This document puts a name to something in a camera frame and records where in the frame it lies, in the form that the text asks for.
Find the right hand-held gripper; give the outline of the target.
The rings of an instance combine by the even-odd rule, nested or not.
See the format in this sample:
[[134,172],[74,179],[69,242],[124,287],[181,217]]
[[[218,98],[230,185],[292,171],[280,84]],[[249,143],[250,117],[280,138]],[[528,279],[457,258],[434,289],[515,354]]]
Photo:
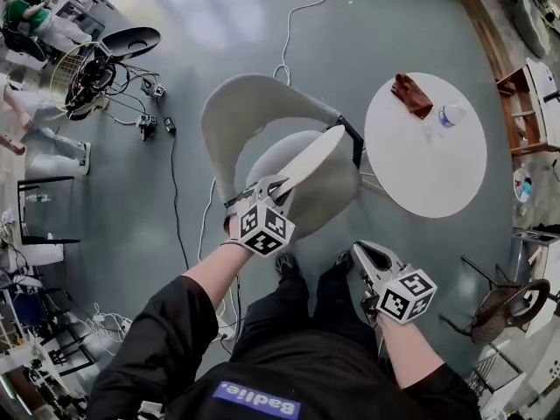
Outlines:
[[[371,241],[352,246],[353,259],[367,289],[360,305],[366,316],[379,314],[404,325],[423,315],[438,287],[422,269],[406,265],[390,249]],[[379,272],[396,272],[382,281]]]

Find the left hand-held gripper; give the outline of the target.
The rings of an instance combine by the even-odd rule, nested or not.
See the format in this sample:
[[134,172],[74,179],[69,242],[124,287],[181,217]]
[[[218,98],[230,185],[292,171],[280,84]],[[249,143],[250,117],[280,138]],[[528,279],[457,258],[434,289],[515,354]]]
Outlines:
[[291,240],[295,224],[288,220],[295,189],[277,194],[289,178],[271,175],[248,186],[225,204],[226,217],[237,214],[240,222],[238,244],[252,253],[267,257],[277,253]]

